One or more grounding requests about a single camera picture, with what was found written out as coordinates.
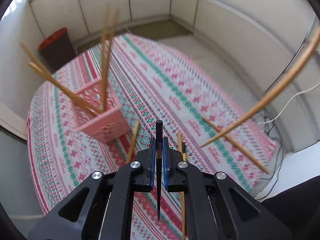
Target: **wooden chopstick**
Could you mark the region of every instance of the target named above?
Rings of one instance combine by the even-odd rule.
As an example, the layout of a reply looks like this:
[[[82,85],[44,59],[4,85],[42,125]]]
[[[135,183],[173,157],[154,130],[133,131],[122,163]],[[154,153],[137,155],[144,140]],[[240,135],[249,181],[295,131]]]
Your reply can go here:
[[[312,53],[315,51],[316,47],[318,46],[320,41],[320,27],[316,30],[316,34],[311,40],[310,44],[303,52],[301,57],[297,60],[296,64],[290,68],[288,73],[278,82],[278,84],[271,89],[255,106],[253,106],[247,113],[243,116],[238,118],[233,124],[229,125],[222,131],[220,131],[216,136],[212,137],[206,143],[201,145],[200,147],[204,147],[207,144],[221,138],[222,136],[226,135],[228,132],[233,130],[234,128],[241,125],[243,122],[247,121],[261,109],[263,109],[267,104],[269,104],[274,98],[276,98],[286,87],[289,83],[301,72],[304,68],[308,60],[310,59]]]
[[[107,109],[107,89],[108,89],[108,70],[109,70],[109,62],[110,62],[110,57],[111,57],[111,51],[112,51],[112,43],[113,43],[113,37],[116,32],[116,24],[118,23],[118,17],[119,17],[119,9],[116,9],[115,15],[112,21],[112,29],[111,29],[111,34],[108,39],[109,45],[108,45],[108,51],[107,51],[107,58],[105,54],[105,46],[106,42],[104,42],[104,49],[103,49],[103,55],[102,58],[105,58],[103,60],[102,64],[102,71],[101,71],[101,78],[102,78],[102,110],[106,111]]]
[[[47,75],[41,68],[39,68],[36,64],[29,62],[29,67],[33,69],[38,75],[42,76],[45,80],[51,82],[56,87],[58,87],[62,92],[64,92],[77,106],[81,107],[82,110],[91,115],[92,117],[96,117],[96,114],[90,111],[86,106],[84,106],[79,100],[80,97],[76,95],[74,92],[71,92],[66,87],[62,86],[58,81],[56,81],[51,75]]]
[[[51,78],[51,80],[54,80],[56,83],[58,83],[52,76],[51,73],[47,70],[47,68],[41,63],[41,61],[32,54],[31,50],[28,48],[28,46],[23,43],[22,41],[20,42],[20,46],[21,48],[25,51],[25,53],[28,55],[28,57],[31,59],[31,61],[33,63],[35,63],[35,66],[37,66],[40,70],[42,70],[49,78]],[[100,110],[99,108],[93,106],[92,104],[90,104],[89,102],[87,102],[86,100],[84,100],[83,98],[79,97],[77,94],[75,94],[74,92],[70,91],[70,93],[76,95],[79,100],[81,101],[81,103],[85,106],[87,106],[88,108],[91,108],[92,110],[96,111],[99,114],[102,114],[102,110]]]
[[[109,20],[109,4],[106,4],[106,15],[103,21],[102,27],[102,37],[101,37],[101,102],[102,102],[102,110],[105,111],[106,101],[107,101],[107,44],[106,44],[106,36],[108,32],[108,20]]]
[[[202,117],[203,120],[205,120],[213,129],[215,129],[217,132],[221,132],[221,129],[219,129],[216,125],[214,125],[208,118],[205,116]],[[246,150],[240,143],[238,143],[236,140],[234,140],[231,136],[228,134],[225,134],[224,137],[235,147],[238,148],[240,152],[242,152],[244,155],[246,155],[255,165],[257,165],[263,172],[266,174],[269,174],[269,171],[265,166],[263,166],[255,157],[251,155],[251,153]]]
[[[178,151],[181,152],[182,158],[183,158],[183,152],[182,152],[182,134],[180,131],[178,131]],[[182,240],[186,239],[186,204],[184,199],[184,192],[180,192],[181,195],[181,227],[182,227]]]
[[[129,151],[128,151],[128,155],[127,155],[127,158],[125,160],[125,163],[129,163],[130,160],[131,160],[131,156],[132,156],[132,152],[133,152],[133,148],[134,148],[134,145],[136,143],[136,138],[137,138],[137,134],[138,134],[138,131],[139,131],[139,126],[140,126],[140,121],[138,120],[136,122],[136,125],[134,127],[134,131],[133,131],[133,134],[132,134],[132,138],[131,138],[131,143],[130,143],[130,147],[129,147]]]

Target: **floor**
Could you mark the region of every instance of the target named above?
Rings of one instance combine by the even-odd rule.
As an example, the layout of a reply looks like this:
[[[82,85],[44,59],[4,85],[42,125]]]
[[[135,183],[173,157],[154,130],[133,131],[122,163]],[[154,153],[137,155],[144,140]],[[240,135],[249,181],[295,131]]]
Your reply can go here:
[[[139,26],[129,27],[116,32],[116,35],[121,35],[126,32],[158,41],[160,39],[172,38],[175,36],[191,34],[185,27],[177,24],[172,20],[159,21],[154,23],[143,24]],[[101,38],[94,39],[78,47],[78,54],[100,43]]]
[[[33,187],[26,141],[18,140],[0,129],[0,202],[11,215],[41,215],[42,211]],[[27,237],[37,219],[11,219],[16,228]]]

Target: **gold-tipped chopstick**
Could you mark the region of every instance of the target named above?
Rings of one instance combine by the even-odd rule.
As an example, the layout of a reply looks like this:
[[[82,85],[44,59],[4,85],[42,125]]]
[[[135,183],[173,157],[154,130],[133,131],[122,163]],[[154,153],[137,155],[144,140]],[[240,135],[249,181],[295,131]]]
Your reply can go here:
[[[181,152],[182,158],[183,158],[183,152],[182,152],[182,134],[180,131],[178,131],[178,151]],[[182,240],[186,239],[186,204],[184,199],[184,192],[180,192],[181,195],[181,227],[182,227]]]
[[[32,54],[32,52],[30,51],[30,49],[28,48],[28,46],[23,43],[23,42],[20,42],[20,46],[21,48],[25,51],[25,53],[28,55],[28,57],[31,59],[31,61],[35,64],[35,66],[37,66],[37,68],[39,68],[42,72],[44,72],[48,78],[50,78],[50,82],[52,84],[54,84],[55,86],[57,86],[56,84],[59,84],[59,86],[62,86],[59,82],[57,82],[52,76],[51,76],[51,73],[47,70],[47,68],[41,63],[41,61],[35,56]],[[87,106],[88,108],[91,108],[92,110],[96,111],[97,113],[99,114],[102,114],[102,110],[100,110],[99,108],[93,106],[92,104],[90,104],[89,102],[87,102],[86,100],[84,100],[83,98],[79,97],[77,94],[75,94],[74,92],[70,91],[69,89],[67,89],[66,87],[65,88],[65,91],[69,91],[69,94],[74,94],[77,96],[77,98],[79,98],[81,104]]]
[[[205,120],[213,129],[215,129],[218,133],[221,132],[221,129],[219,129],[216,125],[214,125],[208,118],[205,116],[202,117],[203,120]],[[246,150],[240,143],[238,143],[236,140],[234,140],[231,136],[228,134],[225,134],[224,137],[235,147],[238,148],[240,152],[242,152],[244,155],[246,155],[255,165],[257,165],[263,172],[266,174],[269,174],[269,171],[265,166],[263,166],[255,157],[251,155],[251,153]]]
[[[182,159],[185,162],[188,162],[187,153],[186,153],[186,144],[182,142]]]
[[[131,157],[132,157],[132,152],[133,152],[133,148],[134,148],[134,145],[136,143],[136,138],[137,138],[137,134],[138,134],[138,131],[139,131],[139,126],[140,126],[140,121],[138,120],[136,122],[136,125],[134,127],[134,131],[133,131],[133,134],[132,134],[132,138],[131,138],[131,143],[130,143],[130,147],[129,147],[129,151],[128,151],[128,155],[127,155],[127,158],[125,160],[125,163],[129,163],[130,160],[131,160]]]
[[[84,106],[78,95],[76,95],[74,92],[70,91],[63,85],[61,85],[58,81],[56,81],[51,75],[47,75],[41,68],[39,68],[36,64],[29,62],[29,67],[34,70],[38,75],[42,76],[45,80],[51,82],[53,85],[58,87],[62,92],[64,92],[77,106],[81,107],[82,110],[91,115],[92,117],[96,117],[96,114],[93,113],[91,110],[89,110],[86,106]]]

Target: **black cable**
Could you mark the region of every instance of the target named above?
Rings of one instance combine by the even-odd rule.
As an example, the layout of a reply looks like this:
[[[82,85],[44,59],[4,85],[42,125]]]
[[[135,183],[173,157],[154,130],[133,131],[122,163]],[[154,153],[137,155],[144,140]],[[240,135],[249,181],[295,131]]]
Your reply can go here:
[[[273,125],[271,127],[271,129],[266,133],[267,136],[269,136],[269,133],[271,132],[272,128],[275,126],[275,122],[273,122]]]
[[[266,124],[266,125],[262,128],[262,130],[264,130],[265,133],[267,132],[266,129],[265,129],[265,128],[267,127],[267,125],[268,125],[268,124]]]
[[[278,150],[278,153],[277,153],[276,164],[275,164],[275,167],[274,167],[274,169],[273,169],[273,173],[272,173],[271,178],[261,178],[261,179],[271,180],[271,179],[273,178],[273,176],[275,175],[275,173],[276,173],[276,168],[277,168],[277,164],[278,164],[279,153],[280,153],[281,148],[282,148],[282,154],[283,154],[284,150],[283,150],[282,144],[280,145],[279,150]]]
[[[267,197],[267,196],[271,193],[271,191],[273,190],[273,188],[275,187],[276,183],[278,182],[278,180],[279,180],[279,173],[280,173],[280,170],[281,170],[281,167],[282,167],[282,163],[283,163],[283,159],[284,159],[284,150],[283,150],[282,152],[283,152],[283,154],[282,154],[281,164],[280,164],[280,167],[279,167],[279,170],[278,170],[276,182],[273,184],[272,188],[270,189],[270,191],[268,192],[267,195],[265,195],[265,196],[262,197],[262,198],[258,198],[258,199],[256,199],[256,200],[262,200],[263,198]]]

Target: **chopstick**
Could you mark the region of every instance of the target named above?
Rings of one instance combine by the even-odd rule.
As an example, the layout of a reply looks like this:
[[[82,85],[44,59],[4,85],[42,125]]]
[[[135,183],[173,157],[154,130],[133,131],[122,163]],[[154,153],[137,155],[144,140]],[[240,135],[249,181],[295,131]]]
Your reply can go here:
[[[136,137],[137,137],[137,134],[138,134],[138,131],[139,131],[139,126],[140,126],[140,121],[138,120],[136,122],[136,125],[134,127],[134,131],[133,131],[133,134],[132,134],[132,138],[131,138],[131,143],[130,143],[130,147],[129,147],[129,151],[128,151],[128,155],[127,155],[127,158],[125,160],[125,163],[129,163],[130,160],[131,160],[131,156],[132,156],[132,152],[133,152],[133,148],[134,148],[134,145],[136,143]]]
[[[107,34],[107,26],[104,26],[104,30],[102,31],[102,41],[104,41],[104,44],[102,44],[102,70],[101,70],[101,79],[102,79],[102,110],[106,111],[107,109],[107,89],[108,89],[108,70],[109,70],[109,62],[110,62],[110,57],[111,57],[111,51],[112,51],[112,44],[113,44],[113,37],[115,35],[116,31],[116,24],[118,23],[118,17],[119,17],[119,9],[116,9],[115,15],[112,21],[112,29],[111,29],[111,34],[109,37],[109,45],[108,45],[108,51],[107,51],[107,58],[105,54],[105,49],[106,49],[106,42],[105,42],[105,36]]]
[[[43,77],[44,79],[50,81],[52,84],[54,84],[55,86],[57,86],[61,91],[63,91],[60,87],[63,87],[65,91],[68,91],[69,94],[73,94],[75,95],[81,104],[87,106],[88,108],[91,108],[92,110],[96,111],[97,113],[99,114],[102,114],[102,110],[100,110],[99,108],[93,106],[92,104],[90,104],[89,102],[87,102],[86,100],[84,100],[83,98],[81,98],[80,96],[78,96],[76,93],[70,91],[69,89],[67,89],[66,87],[62,86],[59,82],[57,82],[52,76],[51,76],[51,73],[46,69],[46,67],[41,63],[41,61],[35,56],[32,54],[32,52],[30,51],[30,49],[28,48],[28,46],[23,43],[22,41],[20,42],[20,46],[21,48],[25,51],[25,53],[28,55],[28,57],[31,59],[31,61],[35,64],[35,66],[40,69],[45,75],[46,77],[48,77],[50,80],[48,80],[48,78],[46,77]]]
[[[183,158],[183,152],[182,152],[182,134],[180,131],[178,131],[178,151],[181,152],[182,158]],[[182,240],[186,239],[186,204],[184,199],[184,192],[180,192],[181,194],[181,227],[182,227]]]
[[[102,101],[102,110],[105,111],[106,104],[105,102],[107,101],[107,57],[106,57],[106,50],[107,50],[107,45],[106,45],[106,35],[108,32],[108,16],[109,16],[109,4],[106,4],[106,15],[105,19],[103,22],[103,27],[102,27],[102,37],[101,37],[101,80],[102,80],[102,89],[101,89],[101,101]]]
[[[96,114],[90,111],[86,106],[81,103],[82,99],[74,92],[70,91],[66,87],[62,86],[58,81],[56,81],[51,75],[47,75],[41,68],[39,68],[36,64],[29,62],[29,67],[34,70],[38,75],[42,76],[45,80],[51,82],[56,87],[58,87],[62,92],[64,92],[77,106],[81,107],[83,111],[92,117],[96,117]]]
[[[210,120],[208,118],[206,118],[205,116],[202,117],[203,120],[205,120],[213,129],[215,129],[218,133],[221,132],[221,129],[219,129],[217,126],[215,126],[212,122],[210,122]],[[263,166],[255,157],[253,157],[251,155],[251,153],[246,150],[240,143],[238,143],[237,141],[235,141],[231,136],[229,136],[228,134],[225,134],[224,137],[235,147],[238,148],[238,150],[240,152],[242,152],[244,155],[246,155],[255,165],[257,165],[263,172],[265,172],[266,174],[269,174],[269,171],[267,170],[267,168],[265,166]]]
[[[187,162],[187,154],[186,154],[186,144],[182,142],[182,159]]]

